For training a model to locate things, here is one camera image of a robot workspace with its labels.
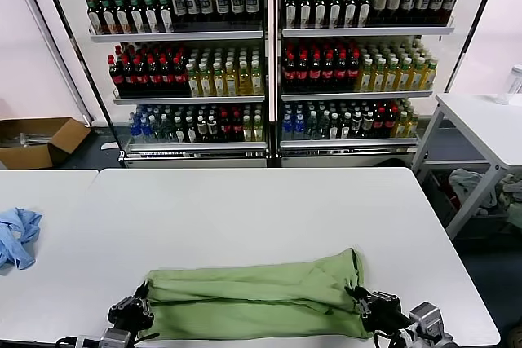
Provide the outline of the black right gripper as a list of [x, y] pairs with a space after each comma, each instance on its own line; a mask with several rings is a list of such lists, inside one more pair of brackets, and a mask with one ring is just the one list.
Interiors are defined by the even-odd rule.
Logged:
[[352, 300], [361, 303], [362, 323], [366, 330], [402, 328], [400, 299], [389, 293], [370, 293], [364, 287], [344, 287]]

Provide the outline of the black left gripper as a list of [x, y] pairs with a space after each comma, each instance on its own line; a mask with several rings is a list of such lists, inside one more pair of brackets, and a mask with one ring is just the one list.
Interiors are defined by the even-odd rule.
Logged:
[[133, 297], [125, 297], [112, 305], [108, 321], [122, 330], [145, 330], [153, 326], [154, 314], [149, 304], [150, 282], [143, 282]]

